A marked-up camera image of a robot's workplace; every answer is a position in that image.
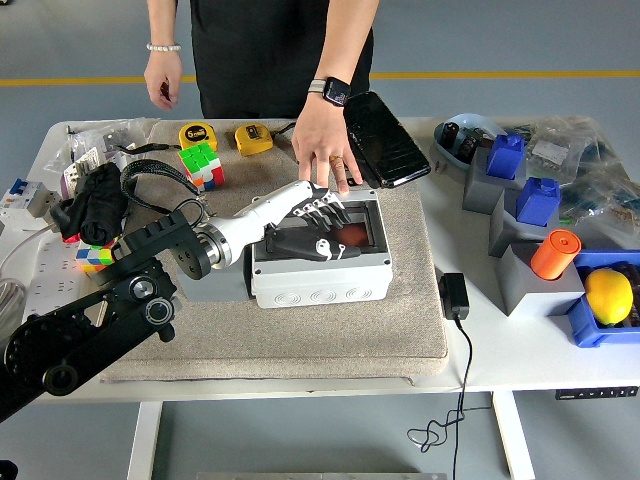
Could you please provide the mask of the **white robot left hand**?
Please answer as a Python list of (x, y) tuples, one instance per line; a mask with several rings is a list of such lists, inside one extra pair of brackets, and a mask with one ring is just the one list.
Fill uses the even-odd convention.
[(216, 269), (235, 263), (244, 248), (264, 239), (287, 257), (326, 262), (355, 258), (358, 247), (325, 238), (332, 227), (350, 223), (340, 198), (326, 187), (295, 181), (259, 198), (231, 218), (211, 220), (218, 250)]

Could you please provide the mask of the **person's left hand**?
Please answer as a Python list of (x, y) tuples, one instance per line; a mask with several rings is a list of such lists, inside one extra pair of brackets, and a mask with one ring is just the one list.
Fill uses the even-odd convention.
[(342, 195), (349, 193), (347, 172), (357, 184), (363, 182), (351, 150), (343, 108), (326, 101), (320, 93), (309, 93), (296, 121), (292, 145), (298, 161), (298, 178), (328, 187), (329, 175)]

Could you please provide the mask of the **person's right hand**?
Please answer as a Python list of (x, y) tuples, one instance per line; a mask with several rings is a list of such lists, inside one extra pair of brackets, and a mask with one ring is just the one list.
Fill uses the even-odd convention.
[(171, 111), (178, 103), (183, 65), (177, 51), (152, 51), (144, 72), (151, 102)]

